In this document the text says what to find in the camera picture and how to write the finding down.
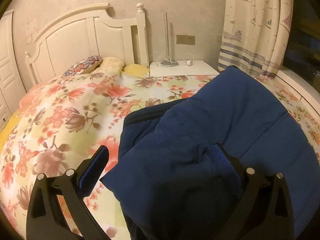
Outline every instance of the wall socket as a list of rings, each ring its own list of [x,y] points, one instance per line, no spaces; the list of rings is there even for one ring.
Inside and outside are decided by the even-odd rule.
[[[177,44],[195,45],[196,38],[195,36],[189,36],[189,35],[177,35]]]

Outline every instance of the white nightstand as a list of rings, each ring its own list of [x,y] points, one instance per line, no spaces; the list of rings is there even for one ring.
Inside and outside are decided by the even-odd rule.
[[[210,67],[203,60],[195,60],[192,66],[187,66],[183,60],[178,60],[179,66],[161,67],[155,62],[150,64],[150,76],[182,76],[182,75],[219,75],[219,72]]]

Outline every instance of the floral duvet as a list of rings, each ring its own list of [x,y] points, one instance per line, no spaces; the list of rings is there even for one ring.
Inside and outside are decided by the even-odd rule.
[[[105,145],[110,157],[103,176],[117,163],[123,120],[129,113],[191,97],[214,77],[137,78],[126,73],[94,73],[57,77],[33,87],[21,100],[21,120],[0,153],[0,206],[10,223],[26,237],[28,203],[37,174],[62,175]],[[254,78],[299,123],[319,160],[320,127],[315,118],[280,83]],[[63,197],[58,199],[70,229],[80,234]],[[100,182],[84,203],[110,238],[130,239],[120,204]]]

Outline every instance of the blue clothing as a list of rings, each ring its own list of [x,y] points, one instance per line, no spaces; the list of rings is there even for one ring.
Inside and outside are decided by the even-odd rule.
[[[244,167],[284,174],[296,238],[320,205],[320,168],[305,134],[279,100],[229,67],[196,95],[169,104],[127,117],[143,113],[139,122],[125,120],[119,162],[101,179],[124,214],[148,239],[208,239],[239,197],[212,158],[220,143]],[[148,118],[153,109],[162,114]]]

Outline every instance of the nautical print curtain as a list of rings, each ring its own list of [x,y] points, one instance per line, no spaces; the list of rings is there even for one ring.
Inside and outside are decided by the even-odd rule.
[[[293,0],[226,0],[218,69],[276,76],[291,28]]]

